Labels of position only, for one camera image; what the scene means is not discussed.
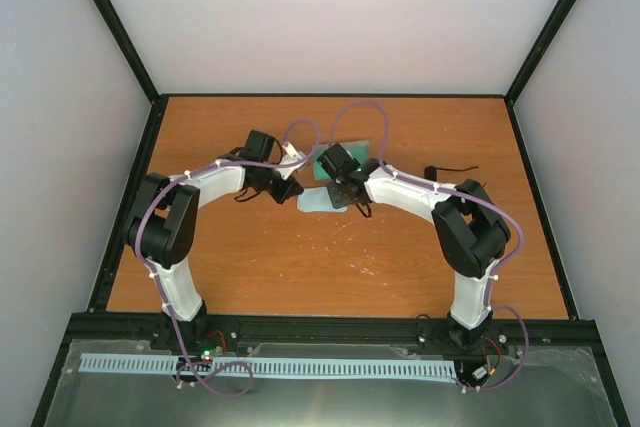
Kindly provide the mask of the light blue cleaning cloth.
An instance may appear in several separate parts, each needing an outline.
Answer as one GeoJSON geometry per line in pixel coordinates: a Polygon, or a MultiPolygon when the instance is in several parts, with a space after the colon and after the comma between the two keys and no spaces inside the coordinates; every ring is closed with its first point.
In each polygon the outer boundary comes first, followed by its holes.
{"type": "Polygon", "coordinates": [[[326,187],[305,189],[297,197],[297,209],[302,213],[344,213],[346,207],[334,207],[326,187]]]}

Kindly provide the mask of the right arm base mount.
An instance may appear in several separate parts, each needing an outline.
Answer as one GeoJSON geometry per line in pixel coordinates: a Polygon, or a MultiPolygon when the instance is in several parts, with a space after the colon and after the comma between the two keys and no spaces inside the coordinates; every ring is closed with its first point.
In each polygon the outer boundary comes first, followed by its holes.
{"type": "Polygon", "coordinates": [[[472,329],[464,327],[450,314],[443,318],[420,314],[415,321],[416,337],[421,349],[432,349],[437,353],[479,355],[484,347],[502,354],[508,346],[506,334],[492,322],[492,315],[472,329]]]}

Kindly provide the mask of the grey leather glasses case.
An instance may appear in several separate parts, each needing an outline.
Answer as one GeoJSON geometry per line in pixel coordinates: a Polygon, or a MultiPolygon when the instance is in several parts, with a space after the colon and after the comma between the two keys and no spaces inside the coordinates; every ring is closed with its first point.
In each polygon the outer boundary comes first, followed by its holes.
{"type": "MultiPolygon", "coordinates": [[[[358,162],[363,163],[370,157],[370,143],[367,140],[343,141],[340,145],[358,162]]],[[[321,154],[323,154],[330,145],[328,143],[320,144],[314,153],[314,162],[312,164],[313,178],[315,181],[327,181],[329,175],[318,162],[321,154]]]]}

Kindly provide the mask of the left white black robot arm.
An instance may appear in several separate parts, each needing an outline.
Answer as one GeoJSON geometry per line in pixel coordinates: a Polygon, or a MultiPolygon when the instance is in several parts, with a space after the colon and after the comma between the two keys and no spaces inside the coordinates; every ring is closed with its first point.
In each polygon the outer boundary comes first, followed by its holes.
{"type": "Polygon", "coordinates": [[[147,266],[162,300],[162,311],[177,321],[172,335],[186,349],[201,347],[208,325],[197,315],[204,301],[191,275],[192,248],[198,211],[234,194],[237,200],[252,189],[268,193],[282,204],[303,192],[294,173],[311,158],[289,142],[252,130],[245,145],[211,164],[165,176],[144,176],[124,227],[125,243],[147,266]]]}

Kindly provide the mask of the black sunglasses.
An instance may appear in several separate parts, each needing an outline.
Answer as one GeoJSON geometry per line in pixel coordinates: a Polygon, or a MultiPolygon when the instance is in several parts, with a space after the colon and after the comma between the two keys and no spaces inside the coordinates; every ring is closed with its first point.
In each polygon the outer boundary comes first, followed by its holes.
{"type": "Polygon", "coordinates": [[[478,169],[477,165],[469,166],[466,168],[438,167],[435,165],[429,165],[424,168],[423,176],[425,180],[437,181],[438,174],[440,172],[464,173],[464,172],[469,172],[475,169],[478,169]]]}

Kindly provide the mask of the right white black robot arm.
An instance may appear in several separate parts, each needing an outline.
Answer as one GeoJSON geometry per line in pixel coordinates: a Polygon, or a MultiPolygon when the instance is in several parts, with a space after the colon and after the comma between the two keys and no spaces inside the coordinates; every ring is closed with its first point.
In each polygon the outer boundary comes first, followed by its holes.
{"type": "Polygon", "coordinates": [[[456,348],[475,346],[492,319],[490,301],[496,269],[511,238],[481,184],[442,184],[397,171],[373,158],[361,163],[340,144],[318,158],[340,195],[369,218],[374,204],[388,205],[434,225],[440,248],[454,271],[454,296],[447,314],[456,348]]]}

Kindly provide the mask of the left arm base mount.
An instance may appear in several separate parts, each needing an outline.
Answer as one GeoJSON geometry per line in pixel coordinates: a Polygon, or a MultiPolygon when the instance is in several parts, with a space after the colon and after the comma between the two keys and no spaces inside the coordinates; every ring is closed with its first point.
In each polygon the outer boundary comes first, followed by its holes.
{"type": "MultiPolygon", "coordinates": [[[[189,353],[203,353],[221,347],[225,352],[235,352],[240,322],[236,317],[226,315],[206,315],[192,322],[178,322],[183,342],[189,353]]],[[[154,350],[180,352],[179,342],[171,319],[161,314],[152,329],[150,341],[154,350]]]]}

